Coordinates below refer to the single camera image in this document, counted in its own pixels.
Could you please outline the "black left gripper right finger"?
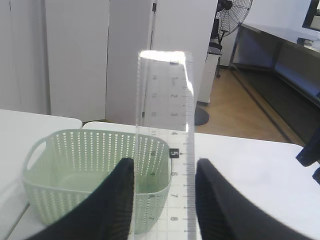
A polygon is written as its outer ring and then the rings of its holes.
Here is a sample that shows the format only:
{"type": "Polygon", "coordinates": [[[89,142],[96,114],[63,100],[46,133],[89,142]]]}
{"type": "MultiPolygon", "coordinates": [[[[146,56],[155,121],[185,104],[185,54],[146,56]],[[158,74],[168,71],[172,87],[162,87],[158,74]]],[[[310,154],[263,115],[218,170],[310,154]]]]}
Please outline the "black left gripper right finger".
{"type": "Polygon", "coordinates": [[[305,240],[239,193],[207,158],[196,163],[195,204],[204,240],[305,240]]]}

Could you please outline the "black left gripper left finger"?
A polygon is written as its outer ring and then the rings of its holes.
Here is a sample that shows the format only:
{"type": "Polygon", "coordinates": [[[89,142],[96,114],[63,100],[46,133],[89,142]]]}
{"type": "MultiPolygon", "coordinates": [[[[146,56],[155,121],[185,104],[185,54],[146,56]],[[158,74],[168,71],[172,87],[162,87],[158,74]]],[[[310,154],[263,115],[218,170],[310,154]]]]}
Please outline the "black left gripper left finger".
{"type": "Polygon", "coordinates": [[[126,240],[134,198],[134,161],[123,158],[109,176],[67,215],[32,240],[126,240]]]}

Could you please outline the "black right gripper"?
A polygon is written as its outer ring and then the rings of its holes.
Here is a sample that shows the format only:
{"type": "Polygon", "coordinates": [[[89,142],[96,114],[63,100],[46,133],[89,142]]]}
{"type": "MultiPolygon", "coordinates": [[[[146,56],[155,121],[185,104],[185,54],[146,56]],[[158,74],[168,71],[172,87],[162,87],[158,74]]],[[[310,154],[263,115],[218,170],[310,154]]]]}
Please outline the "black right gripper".
{"type": "Polygon", "coordinates": [[[318,128],[304,148],[295,157],[304,167],[309,167],[314,163],[320,163],[320,129],[318,128]]]}

